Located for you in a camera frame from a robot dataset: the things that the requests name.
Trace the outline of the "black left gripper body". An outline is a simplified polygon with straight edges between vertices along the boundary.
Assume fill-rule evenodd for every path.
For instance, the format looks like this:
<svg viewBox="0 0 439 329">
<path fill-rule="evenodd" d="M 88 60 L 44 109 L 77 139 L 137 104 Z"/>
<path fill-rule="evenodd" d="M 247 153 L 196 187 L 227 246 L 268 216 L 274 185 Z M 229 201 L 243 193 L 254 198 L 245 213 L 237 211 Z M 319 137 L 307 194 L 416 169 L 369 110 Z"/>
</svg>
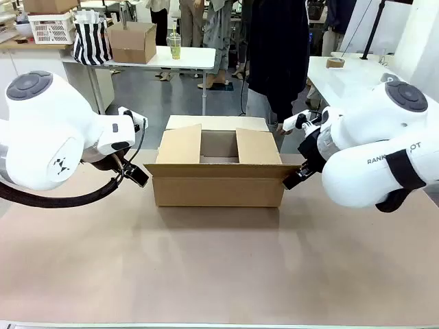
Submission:
<svg viewBox="0 0 439 329">
<path fill-rule="evenodd" d="M 90 146 L 83 151 L 81 162 L 90 163 L 100 171 L 120 172 L 124 158 L 124 150 L 111 155 L 101 154 L 96 146 Z"/>
</svg>

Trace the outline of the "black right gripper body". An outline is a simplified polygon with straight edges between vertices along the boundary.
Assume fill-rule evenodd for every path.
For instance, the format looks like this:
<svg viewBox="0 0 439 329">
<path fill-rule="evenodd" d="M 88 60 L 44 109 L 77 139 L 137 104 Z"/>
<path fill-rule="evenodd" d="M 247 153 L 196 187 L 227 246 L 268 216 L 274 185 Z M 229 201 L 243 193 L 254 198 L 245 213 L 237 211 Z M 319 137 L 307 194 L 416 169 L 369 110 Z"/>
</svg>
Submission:
<svg viewBox="0 0 439 329">
<path fill-rule="evenodd" d="M 299 145 L 298 151 L 305 159 L 302 168 L 307 168 L 313 172 L 322 172 L 324 168 L 324 158 L 320 154 L 317 146 L 320 128 L 317 127 L 312 133 L 308 134 L 304 141 Z"/>
</svg>

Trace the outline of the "brown cardboard box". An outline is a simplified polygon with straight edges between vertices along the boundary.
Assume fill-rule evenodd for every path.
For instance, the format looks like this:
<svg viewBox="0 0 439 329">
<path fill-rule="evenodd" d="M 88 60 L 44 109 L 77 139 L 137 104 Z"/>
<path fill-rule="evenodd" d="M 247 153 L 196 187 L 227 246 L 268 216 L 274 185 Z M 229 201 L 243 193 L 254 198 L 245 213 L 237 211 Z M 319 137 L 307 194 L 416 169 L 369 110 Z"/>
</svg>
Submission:
<svg viewBox="0 0 439 329">
<path fill-rule="evenodd" d="M 156 24 L 118 22 L 108 28 L 108 37 L 115 62 L 147 64 L 156 55 Z"/>
<path fill-rule="evenodd" d="M 278 208 L 298 166 L 283 163 L 263 118 L 171 115 L 145 168 L 157 206 Z"/>
</svg>

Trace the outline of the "closed brown cardboard box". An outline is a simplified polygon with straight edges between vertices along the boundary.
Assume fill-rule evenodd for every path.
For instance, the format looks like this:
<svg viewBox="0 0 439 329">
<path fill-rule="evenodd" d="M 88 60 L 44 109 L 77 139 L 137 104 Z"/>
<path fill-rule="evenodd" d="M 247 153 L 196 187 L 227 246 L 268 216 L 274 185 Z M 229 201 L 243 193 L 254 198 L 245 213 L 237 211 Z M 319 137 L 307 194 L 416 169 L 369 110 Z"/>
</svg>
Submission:
<svg viewBox="0 0 439 329">
<path fill-rule="evenodd" d="M 108 37 L 115 62 L 147 64 L 156 55 L 156 24 L 118 22 L 108 28 Z"/>
</svg>

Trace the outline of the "cardboard box above basket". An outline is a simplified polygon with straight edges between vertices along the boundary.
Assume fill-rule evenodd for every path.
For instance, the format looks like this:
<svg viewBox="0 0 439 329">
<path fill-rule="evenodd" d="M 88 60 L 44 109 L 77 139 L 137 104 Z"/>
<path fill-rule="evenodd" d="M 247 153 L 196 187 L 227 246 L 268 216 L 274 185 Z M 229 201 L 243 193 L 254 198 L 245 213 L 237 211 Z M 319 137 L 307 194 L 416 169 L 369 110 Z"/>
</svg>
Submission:
<svg viewBox="0 0 439 329">
<path fill-rule="evenodd" d="M 28 14 L 63 14 L 78 6 L 79 0 L 23 0 Z"/>
</svg>

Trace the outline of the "person in black sweatshirt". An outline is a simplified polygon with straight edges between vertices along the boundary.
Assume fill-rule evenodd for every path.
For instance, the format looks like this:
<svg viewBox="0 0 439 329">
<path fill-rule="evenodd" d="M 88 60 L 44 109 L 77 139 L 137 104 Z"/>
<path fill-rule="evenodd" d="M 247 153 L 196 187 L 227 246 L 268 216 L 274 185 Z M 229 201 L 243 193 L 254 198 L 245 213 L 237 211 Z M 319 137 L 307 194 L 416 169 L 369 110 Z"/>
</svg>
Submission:
<svg viewBox="0 0 439 329">
<path fill-rule="evenodd" d="M 246 115 L 261 117 L 279 136 L 305 88 L 309 67 L 309 21 L 305 0 L 254 0 Z"/>
</svg>

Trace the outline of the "black white striped bag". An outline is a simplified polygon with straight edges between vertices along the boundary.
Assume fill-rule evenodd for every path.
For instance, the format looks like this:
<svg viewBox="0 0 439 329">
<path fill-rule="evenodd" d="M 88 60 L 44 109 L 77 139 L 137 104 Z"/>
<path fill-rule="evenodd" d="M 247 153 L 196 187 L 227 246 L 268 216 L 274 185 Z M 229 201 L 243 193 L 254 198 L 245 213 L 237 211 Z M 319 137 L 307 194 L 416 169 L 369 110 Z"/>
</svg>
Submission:
<svg viewBox="0 0 439 329">
<path fill-rule="evenodd" d="M 75 14 L 75 42 L 73 58 L 87 66 L 99 66 L 112 60 L 108 25 L 94 10 L 78 10 Z"/>
</svg>

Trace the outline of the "white folding table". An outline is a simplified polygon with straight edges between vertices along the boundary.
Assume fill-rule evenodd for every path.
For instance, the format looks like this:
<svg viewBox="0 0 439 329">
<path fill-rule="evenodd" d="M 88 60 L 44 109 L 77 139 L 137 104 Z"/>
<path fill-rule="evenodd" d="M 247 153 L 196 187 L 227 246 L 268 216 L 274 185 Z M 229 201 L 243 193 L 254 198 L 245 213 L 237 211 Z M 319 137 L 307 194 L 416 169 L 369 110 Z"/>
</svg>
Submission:
<svg viewBox="0 0 439 329">
<path fill-rule="evenodd" d="M 99 69 L 116 71 L 139 70 L 139 71 L 167 71 L 170 73 L 192 73 L 202 75 L 202 114 L 206 115 L 206 83 L 207 73 L 214 67 L 216 51 L 212 48 L 182 47 L 180 58 L 175 60 L 171 56 L 171 48 L 157 46 L 156 54 L 147 64 L 124 63 L 108 61 Z"/>
</svg>

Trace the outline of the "black stand pole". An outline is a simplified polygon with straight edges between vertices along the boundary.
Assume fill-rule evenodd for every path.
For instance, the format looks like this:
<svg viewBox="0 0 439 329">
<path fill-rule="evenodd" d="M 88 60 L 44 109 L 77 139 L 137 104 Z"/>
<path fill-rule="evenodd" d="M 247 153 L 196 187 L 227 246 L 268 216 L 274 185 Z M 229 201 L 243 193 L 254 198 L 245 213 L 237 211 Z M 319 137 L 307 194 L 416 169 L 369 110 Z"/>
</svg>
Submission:
<svg viewBox="0 0 439 329">
<path fill-rule="evenodd" d="M 368 41 L 366 43 L 366 47 L 364 49 L 364 52 L 363 52 L 362 56 L 360 57 L 361 60 L 367 60 L 368 59 L 368 54 L 369 54 L 370 48 L 372 46 L 372 42 L 374 40 L 374 37 L 375 37 L 376 31 L 377 31 L 379 22 L 381 20 L 381 15 L 382 15 L 383 9 L 385 7 L 385 2 L 386 2 L 386 0 L 381 0 L 380 3 L 379 3 L 379 7 L 378 7 L 378 10 L 377 10 L 377 15 L 375 17 L 375 21 L 373 23 L 373 26 L 372 26 L 372 29 L 371 29 Z"/>
</svg>

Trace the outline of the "clear plastic drink cup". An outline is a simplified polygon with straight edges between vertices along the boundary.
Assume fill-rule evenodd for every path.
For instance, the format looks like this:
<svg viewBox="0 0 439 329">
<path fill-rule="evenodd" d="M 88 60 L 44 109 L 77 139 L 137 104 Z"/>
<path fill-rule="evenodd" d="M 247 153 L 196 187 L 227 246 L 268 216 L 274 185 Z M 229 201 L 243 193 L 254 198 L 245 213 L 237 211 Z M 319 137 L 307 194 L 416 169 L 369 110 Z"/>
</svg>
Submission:
<svg viewBox="0 0 439 329">
<path fill-rule="evenodd" d="M 181 42 L 182 38 L 180 34 L 174 29 L 167 37 L 167 45 L 171 51 L 171 57 L 173 60 L 179 60 L 181 54 Z"/>
</svg>

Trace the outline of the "white plastic lattice basket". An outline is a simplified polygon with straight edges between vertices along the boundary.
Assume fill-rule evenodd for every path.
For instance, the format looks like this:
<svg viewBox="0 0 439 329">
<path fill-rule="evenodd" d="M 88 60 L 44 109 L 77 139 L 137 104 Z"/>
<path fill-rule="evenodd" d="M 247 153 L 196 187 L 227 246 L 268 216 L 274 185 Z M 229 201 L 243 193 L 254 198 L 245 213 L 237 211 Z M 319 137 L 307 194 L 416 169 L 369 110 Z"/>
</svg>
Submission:
<svg viewBox="0 0 439 329">
<path fill-rule="evenodd" d="M 73 13 L 29 15 L 36 44 L 72 45 L 75 42 Z"/>
</svg>

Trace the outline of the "bystander in grey patterned dress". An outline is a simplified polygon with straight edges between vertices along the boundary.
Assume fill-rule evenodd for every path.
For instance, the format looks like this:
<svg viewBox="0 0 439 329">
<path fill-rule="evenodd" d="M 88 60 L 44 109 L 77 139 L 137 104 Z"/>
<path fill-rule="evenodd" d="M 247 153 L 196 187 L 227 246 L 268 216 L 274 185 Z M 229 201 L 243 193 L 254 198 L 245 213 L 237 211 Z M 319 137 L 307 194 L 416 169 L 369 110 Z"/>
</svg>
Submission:
<svg viewBox="0 0 439 329">
<path fill-rule="evenodd" d="M 233 4 L 234 0 L 209 0 L 203 47 L 215 49 L 215 61 L 213 69 L 206 75 L 206 89 L 226 83 Z"/>
</svg>

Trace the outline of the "white bowl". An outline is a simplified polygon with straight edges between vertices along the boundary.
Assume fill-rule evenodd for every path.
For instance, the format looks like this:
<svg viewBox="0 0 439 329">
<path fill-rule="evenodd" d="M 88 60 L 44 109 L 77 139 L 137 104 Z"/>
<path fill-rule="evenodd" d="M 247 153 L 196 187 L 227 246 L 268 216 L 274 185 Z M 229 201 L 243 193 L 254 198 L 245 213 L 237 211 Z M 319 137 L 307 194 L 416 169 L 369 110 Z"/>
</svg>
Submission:
<svg viewBox="0 0 439 329">
<path fill-rule="evenodd" d="M 14 26 L 17 30 L 17 32 L 22 36 L 26 38 L 33 38 L 33 31 L 32 26 L 29 22 L 15 22 Z"/>
</svg>

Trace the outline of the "bystander in beige trousers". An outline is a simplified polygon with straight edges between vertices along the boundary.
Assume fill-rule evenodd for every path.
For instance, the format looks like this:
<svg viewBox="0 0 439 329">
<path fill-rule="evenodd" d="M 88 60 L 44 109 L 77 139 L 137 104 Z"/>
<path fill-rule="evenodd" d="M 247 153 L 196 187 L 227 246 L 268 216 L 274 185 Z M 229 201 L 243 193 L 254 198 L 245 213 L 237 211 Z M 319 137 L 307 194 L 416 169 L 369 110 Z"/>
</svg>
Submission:
<svg viewBox="0 0 439 329">
<path fill-rule="evenodd" d="M 179 0 L 183 47 L 201 47 L 204 0 Z"/>
</svg>

